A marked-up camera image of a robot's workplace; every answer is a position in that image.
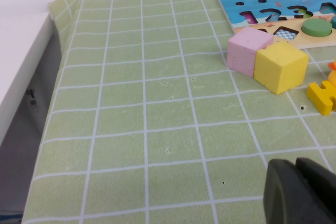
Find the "checkered pattern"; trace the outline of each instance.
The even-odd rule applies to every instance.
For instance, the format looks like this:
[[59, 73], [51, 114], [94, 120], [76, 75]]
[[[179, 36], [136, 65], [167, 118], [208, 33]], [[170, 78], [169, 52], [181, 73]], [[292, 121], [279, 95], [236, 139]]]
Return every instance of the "checkered pattern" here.
[[296, 37], [297, 34], [291, 32], [291, 31], [280, 29], [280, 30], [277, 31], [277, 33], [275, 35], [277, 35], [277, 36], [279, 36], [280, 38], [283, 38], [283, 39], [293, 40]]
[[62, 61], [23, 223], [265, 223], [267, 162], [336, 170], [336, 113], [226, 68], [217, 0], [56, 0]]

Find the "foam block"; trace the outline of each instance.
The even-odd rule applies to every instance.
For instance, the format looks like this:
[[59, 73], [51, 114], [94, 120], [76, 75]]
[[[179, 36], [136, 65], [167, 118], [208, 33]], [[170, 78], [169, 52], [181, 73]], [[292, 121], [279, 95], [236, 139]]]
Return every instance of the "foam block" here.
[[228, 41], [227, 66], [239, 73], [253, 77], [256, 52], [273, 43], [273, 35], [245, 27]]
[[254, 79], [274, 94], [301, 85], [309, 56], [285, 41], [257, 51]]
[[331, 110], [336, 111], [336, 88], [329, 81], [322, 81], [322, 86], [310, 83], [307, 97], [322, 115], [329, 115]]

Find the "yellow foam cube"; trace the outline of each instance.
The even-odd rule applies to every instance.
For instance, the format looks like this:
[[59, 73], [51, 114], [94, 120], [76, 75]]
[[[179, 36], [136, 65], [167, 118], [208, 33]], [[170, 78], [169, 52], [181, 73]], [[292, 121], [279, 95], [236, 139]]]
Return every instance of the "yellow foam cube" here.
[[285, 41], [260, 49], [253, 78], [274, 94], [299, 86], [304, 81], [309, 56]]

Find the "green circle piece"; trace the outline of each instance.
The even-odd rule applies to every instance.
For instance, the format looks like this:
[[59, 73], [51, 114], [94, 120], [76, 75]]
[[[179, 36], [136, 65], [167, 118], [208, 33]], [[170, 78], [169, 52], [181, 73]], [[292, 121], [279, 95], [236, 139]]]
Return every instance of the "green circle piece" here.
[[321, 18], [309, 18], [302, 24], [302, 31], [312, 37], [325, 37], [331, 34], [332, 24]]

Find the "black object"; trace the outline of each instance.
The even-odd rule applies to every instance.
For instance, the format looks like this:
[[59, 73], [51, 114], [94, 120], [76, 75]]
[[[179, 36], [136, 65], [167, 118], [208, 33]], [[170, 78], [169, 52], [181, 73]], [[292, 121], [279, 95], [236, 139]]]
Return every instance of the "black object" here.
[[264, 191], [267, 224], [336, 223], [336, 175], [308, 158], [272, 159]]

